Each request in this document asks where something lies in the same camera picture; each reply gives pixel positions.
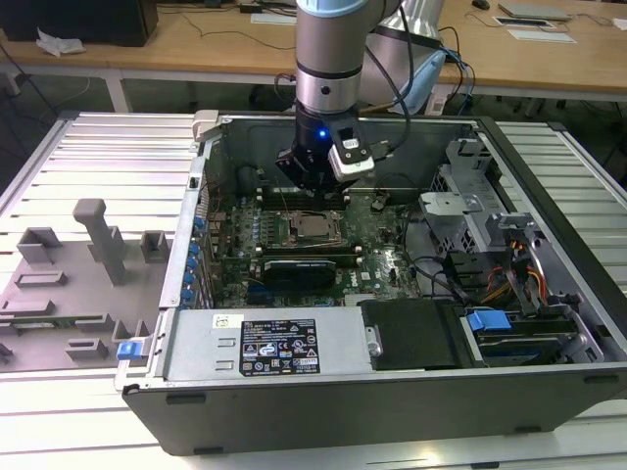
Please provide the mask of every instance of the wooden table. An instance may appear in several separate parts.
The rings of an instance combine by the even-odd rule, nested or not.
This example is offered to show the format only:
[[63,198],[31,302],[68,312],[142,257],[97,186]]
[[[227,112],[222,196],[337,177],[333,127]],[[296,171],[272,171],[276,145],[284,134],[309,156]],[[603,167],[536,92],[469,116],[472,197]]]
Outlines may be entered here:
[[[627,19],[627,5],[521,1],[556,5],[569,14]],[[87,44],[86,53],[57,59],[34,43],[3,44],[28,73],[105,79],[117,112],[130,111],[122,86],[128,78],[272,83],[277,73],[295,68],[293,25],[251,23],[250,16],[241,15],[237,9],[217,13],[185,11],[184,16],[174,13],[175,9],[160,11],[157,30],[142,48]],[[627,101],[627,31],[579,17],[566,26],[576,44],[520,41],[507,28],[487,27],[468,16],[468,12],[488,24],[496,24],[492,17],[504,16],[504,12],[498,8],[497,0],[492,0],[488,12],[476,11],[469,0],[445,3],[440,27],[453,26],[458,31],[462,57],[476,70],[476,94]],[[203,33],[212,33],[200,37],[194,26]],[[240,31],[282,50],[237,32],[218,31]],[[448,47],[455,47],[451,31],[443,31],[442,35]],[[0,62],[0,71],[16,69],[8,62]],[[430,100],[431,113],[437,114],[457,82],[457,68],[446,65]]]

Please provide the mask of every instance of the aluminum workbench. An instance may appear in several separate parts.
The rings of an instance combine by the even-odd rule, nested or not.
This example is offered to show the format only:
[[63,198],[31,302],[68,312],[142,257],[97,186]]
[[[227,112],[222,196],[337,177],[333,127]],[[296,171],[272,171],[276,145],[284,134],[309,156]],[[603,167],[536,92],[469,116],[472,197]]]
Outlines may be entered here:
[[[191,122],[187,115],[115,114],[58,121],[0,198],[0,288],[21,260],[16,244],[26,228],[50,226],[62,242],[87,239],[72,218],[77,198],[106,200],[107,221],[124,239],[146,229],[172,238],[198,150]],[[500,127],[624,291],[624,191],[566,131],[542,123]],[[114,375],[114,369],[2,374],[0,468],[496,468],[499,462],[500,468],[622,469],[627,462],[627,401],[620,397],[547,434],[172,457],[126,408]]]

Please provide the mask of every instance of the floor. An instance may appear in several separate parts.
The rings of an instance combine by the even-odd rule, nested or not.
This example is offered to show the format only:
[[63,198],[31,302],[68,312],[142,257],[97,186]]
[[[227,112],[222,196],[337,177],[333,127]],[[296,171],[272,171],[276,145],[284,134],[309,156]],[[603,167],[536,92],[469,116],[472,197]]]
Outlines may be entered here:
[[[103,80],[57,76],[33,76],[31,79],[58,112],[113,110]],[[20,95],[9,98],[5,94],[0,98],[0,193],[55,120],[30,83],[21,81]],[[189,113],[193,109],[185,82],[128,80],[125,86],[135,112]],[[262,87],[252,104],[249,102],[251,85],[197,83],[195,86],[198,109],[281,111],[284,108],[270,86]],[[281,88],[279,92],[289,101],[294,90]],[[455,115],[461,101],[460,97],[453,99],[445,114]],[[475,97],[472,108],[464,114],[489,116],[496,120],[562,122],[617,180],[622,183],[627,179],[627,149],[624,143],[622,146],[618,144],[627,128],[626,105],[617,107],[614,103],[569,101],[564,109],[559,109],[556,101],[547,100],[540,112],[528,119],[524,116],[527,103],[528,100],[517,98]]]

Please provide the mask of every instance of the white sticker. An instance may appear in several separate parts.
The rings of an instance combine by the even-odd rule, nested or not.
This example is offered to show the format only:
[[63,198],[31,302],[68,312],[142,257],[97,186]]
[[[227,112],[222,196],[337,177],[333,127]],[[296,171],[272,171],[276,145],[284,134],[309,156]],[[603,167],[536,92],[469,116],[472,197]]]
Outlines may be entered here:
[[239,328],[244,321],[242,314],[216,314],[214,315],[214,328]]

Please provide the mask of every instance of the warning label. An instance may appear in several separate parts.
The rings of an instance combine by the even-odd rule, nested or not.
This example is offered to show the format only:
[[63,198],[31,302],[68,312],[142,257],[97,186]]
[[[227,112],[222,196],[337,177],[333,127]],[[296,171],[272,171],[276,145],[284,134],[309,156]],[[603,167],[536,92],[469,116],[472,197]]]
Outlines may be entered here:
[[245,377],[320,372],[315,320],[242,322],[239,371]]

